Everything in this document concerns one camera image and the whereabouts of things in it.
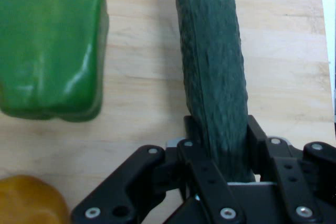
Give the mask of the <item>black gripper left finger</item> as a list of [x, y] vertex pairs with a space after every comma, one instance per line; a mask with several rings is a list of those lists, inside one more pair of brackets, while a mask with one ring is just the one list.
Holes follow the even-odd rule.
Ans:
[[141, 223], [170, 190], [183, 203], [167, 223], [245, 223], [246, 216], [214, 162], [201, 133], [184, 118], [187, 137], [175, 147], [138, 148], [71, 213], [73, 223]]

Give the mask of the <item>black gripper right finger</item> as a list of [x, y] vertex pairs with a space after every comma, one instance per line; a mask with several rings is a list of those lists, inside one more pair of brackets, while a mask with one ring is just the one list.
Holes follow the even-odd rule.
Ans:
[[310, 142], [299, 150], [267, 137], [248, 116], [248, 150], [253, 172], [274, 182], [289, 223], [335, 223], [335, 147]]

